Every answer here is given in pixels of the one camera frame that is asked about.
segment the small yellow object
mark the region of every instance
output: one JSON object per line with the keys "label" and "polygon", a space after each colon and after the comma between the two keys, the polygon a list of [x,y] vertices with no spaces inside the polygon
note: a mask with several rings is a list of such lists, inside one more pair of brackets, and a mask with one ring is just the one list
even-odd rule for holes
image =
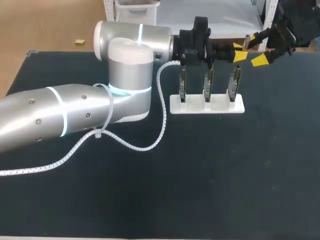
{"label": "small yellow object", "polygon": [[233,62],[239,62],[239,61],[242,61],[242,60],[246,60],[248,57],[248,52],[247,51],[237,51],[235,50],[235,56],[234,56],[234,59],[233,59]]}
{"label": "small yellow object", "polygon": [[241,46],[240,44],[237,44],[237,43],[233,43],[233,47],[242,49],[243,46]]}
{"label": "small yellow object", "polygon": [[252,59],[251,62],[254,67],[269,65],[268,59],[264,53]]}
{"label": "small yellow object", "polygon": [[83,39],[77,39],[77,40],[75,40],[75,44],[84,44],[84,42],[85,42],[86,40],[83,40]]}

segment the white container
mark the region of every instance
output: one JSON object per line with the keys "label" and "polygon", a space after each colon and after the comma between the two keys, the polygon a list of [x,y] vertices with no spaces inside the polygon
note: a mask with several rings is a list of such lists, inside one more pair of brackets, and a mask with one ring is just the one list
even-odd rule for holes
{"label": "white container", "polygon": [[117,21],[156,25],[159,5],[155,0],[115,0]]}

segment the silver robot arm segment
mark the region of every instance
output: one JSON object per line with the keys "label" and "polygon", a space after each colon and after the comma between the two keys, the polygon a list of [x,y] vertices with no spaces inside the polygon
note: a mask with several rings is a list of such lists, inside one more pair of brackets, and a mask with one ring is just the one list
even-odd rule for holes
{"label": "silver robot arm segment", "polygon": [[[126,38],[109,43],[110,123],[149,114],[154,53]],[[110,111],[104,87],[68,84],[18,92],[0,100],[0,152],[104,125]]]}
{"label": "silver robot arm segment", "polygon": [[126,38],[149,46],[156,63],[165,64],[172,60],[174,36],[169,27],[100,21],[93,38],[94,53],[99,60],[109,60],[109,43],[114,38]]}

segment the white cable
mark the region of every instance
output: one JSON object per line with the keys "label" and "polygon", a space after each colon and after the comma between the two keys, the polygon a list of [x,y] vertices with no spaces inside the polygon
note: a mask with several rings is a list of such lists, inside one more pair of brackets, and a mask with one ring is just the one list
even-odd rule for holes
{"label": "white cable", "polygon": [[104,89],[108,92],[109,98],[110,98],[110,107],[109,107],[108,117],[106,118],[103,127],[100,129],[99,132],[97,132],[97,133],[94,135],[96,139],[101,138],[101,133],[106,129],[107,125],[110,123],[112,114],[114,113],[114,96],[112,95],[110,89],[109,89],[106,85],[104,85],[104,84],[102,84],[102,83],[96,83],[96,84],[94,84],[93,86],[94,86],[94,87],[97,87],[97,86],[99,86],[99,85],[102,86],[102,87],[104,87]]}
{"label": "white cable", "polygon": [[[160,75],[161,75],[161,72],[163,71],[163,69],[165,69],[166,67],[171,66],[171,65],[180,65],[180,62],[179,61],[169,61],[169,62],[165,63],[164,65],[162,65],[156,74],[156,84],[157,84],[157,88],[158,88],[158,92],[159,92],[159,96],[160,96],[160,101],[161,101],[161,105],[162,105],[163,120],[162,120],[162,128],[161,128],[159,137],[156,139],[156,141],[152,145],[150,145],[148,147],[137,147],[137,146],[133,146],[133,145],[127,143],[126,141],[124,141],[123,139],[121,139],[120,137],[118,137],[117,135],[113,134],[110,131],[103,130],[102,133],[112,137],[113,139],[115,139],[116,141],[118,141],[122,145],[126,146],[127,148],[130,148],[132,150],[139,151],[139,152],[146,152],[146,151],[153,149],[155,146],[157,146],[165,133],[166,123],[167,123],[167,110],[166,110],[164,96],[163,96],[162,90],[161,90]],[[14,170],[0,170],[0,177],[1,176],[12,176],[12,175],[22,175],[22,174],[34,174],[34,173],[46,172],[46,171],[55,169],[55,168],[61,166],[62,164],[64,164],[69,158],[71,158],[71,156],[78,150],[78,148],[89,137],[91,137],[94,134],[99,133],[100,131],[101,131],[101,129],[95,129],[95,130],[92,130],[92,131],[86,133],[82,138],[80,138],[80,140],[74,145],[73,148],[71,148],[71,150],[63,158],[61,158],[59,161],[56,161],[55,163],[48,164],[45,166],[32,167],[32,168],[23,168],[23,169],[14,169]]]}

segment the yellow tape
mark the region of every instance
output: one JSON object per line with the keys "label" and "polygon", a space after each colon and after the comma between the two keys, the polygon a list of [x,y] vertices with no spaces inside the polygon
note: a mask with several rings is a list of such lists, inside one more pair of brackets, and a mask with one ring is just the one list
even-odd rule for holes
{"label": "yellow tape", "polygon": [[243,46],[241,46],[240,44],[237,44],[237,43],[233,43],[233,47],[242,49]]}
{"label": "yellow tape", "polygon": [[252,59],[251,62],[254,67],[269,65],[268,59],[264,53]]}
{"label": "yellow tape", "polygon": [[234,56],[234,59],[233,59],[233,62],[239,62],[239,61],[242,61],[242,60],[246,60],[247,57],[248,57],[248,52],[247,51],[237,51],[235,50],[235,56]]}

